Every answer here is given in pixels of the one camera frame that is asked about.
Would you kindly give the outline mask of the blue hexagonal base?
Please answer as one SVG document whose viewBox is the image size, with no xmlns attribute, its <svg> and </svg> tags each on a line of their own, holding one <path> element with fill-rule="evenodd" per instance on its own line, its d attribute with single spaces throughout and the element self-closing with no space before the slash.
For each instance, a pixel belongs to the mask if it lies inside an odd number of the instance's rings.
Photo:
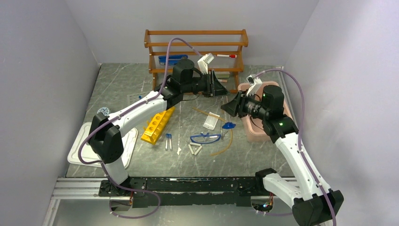
<svg viewBox="0 0 399 226">
<path fill-rule="evenodd" d="M 223 126 L 222 129 L 233 129 L 236 127 L 235 123 L 232 122 L 226 122 Z"/>
</svg>

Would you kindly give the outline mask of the blue safety goggles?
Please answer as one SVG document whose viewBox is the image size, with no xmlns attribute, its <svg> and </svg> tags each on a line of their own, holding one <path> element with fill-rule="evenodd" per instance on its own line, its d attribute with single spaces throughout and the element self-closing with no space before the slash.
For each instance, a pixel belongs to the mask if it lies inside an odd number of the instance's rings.
<svg viewBox="0 0 399 226">
<path fill-rule="evenodd" d="M 221 138 L 221 134 L 200 133 L 190 136 L 190 141 L 200 145 L 207 145 L 218 142 Z"/>
</svg>

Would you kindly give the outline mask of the tan rubber tube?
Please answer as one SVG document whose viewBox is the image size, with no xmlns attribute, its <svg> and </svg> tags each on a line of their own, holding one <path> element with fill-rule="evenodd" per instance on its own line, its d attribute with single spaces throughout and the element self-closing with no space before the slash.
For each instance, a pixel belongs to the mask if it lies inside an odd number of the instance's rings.
<svg viewBox="0 0 399 226">
<path fill-rule="evenodd" d="M 207 112 L 205 112 L 203 110 L 200 110 L 200 109 L 198 109 L 196 107 L 192 107 L 192 109 L 197 111 L 197 112 L 199 112 L 199 113 L 202 113 L 202 114 L 211 116 L 213 118 L 216 118 L 216 119 L 218 119 L 218 120 L 220 120 L 222 122 L 225 122 L 225 123 L 227 122 L 227 120 L 221 118 L 220 116 L 216 116 L 215 114 L 207 113 Z M 225 151 L 227 151 L 230 148 L 230 146 L 232 145 L 232 142 L 233 142 L 233 131 L 231 130 L 230 131 L 230 140 L 229 140 L 229 143 L 227 144 L 227 146 L 224 149 L 222 149 L 222 150 L 220 150 L 218 152 L 211 153 L 209 156 L 217 156 L 217 155 L 220 155 L 220 154 L 224 153 Z"/>
</svg>

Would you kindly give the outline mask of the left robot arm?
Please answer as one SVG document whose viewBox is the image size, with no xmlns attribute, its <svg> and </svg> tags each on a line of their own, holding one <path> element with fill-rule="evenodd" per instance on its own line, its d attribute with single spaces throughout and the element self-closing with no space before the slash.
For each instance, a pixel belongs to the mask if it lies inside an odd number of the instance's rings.
<svg viewBox="0 0 399 226">
<path fill-rule="evenodd" d="M 130 190 L 130 178 L 122 162 L 123 137 L 148 117 L 182 102 L 189 93 L 219 97 L 229 91 L 213 70 L 202 73 L 193 61 L 181 59 L 172 73 L 165 75 L 162 83 L 141 100 L 109 116 L 98 113 L 93 117 L 87 142 L 113 181 L 111 189 L 117 195 L 126 195 Z"/>
</svg>

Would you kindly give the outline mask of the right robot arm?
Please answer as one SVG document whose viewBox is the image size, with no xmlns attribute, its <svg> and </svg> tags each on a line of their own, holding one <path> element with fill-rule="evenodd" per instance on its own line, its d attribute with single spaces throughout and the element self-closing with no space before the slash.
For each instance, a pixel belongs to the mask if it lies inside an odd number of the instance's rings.
<svg viewBox="0 0 399 226">
<path fill-rule="evenodd" d="M 221 106 L 230 116 L 250 115 L 262 121 L 263 130 L 282 152 L 299 187 L 284 180 L 275 170 L 256 173 L 254 190 L 265 195 L 271 192 L 291 208 L 300 226 L 316 226 L 326 222 L 336 225 L 336 215 L 344 201 L 339 190 L 332 190 L 311 161 L 293 119 L 284 114 L 284 94 L 276 85 L 263 88 L 261 100 L 240 91 L 234 99 Z"/>
</svg>

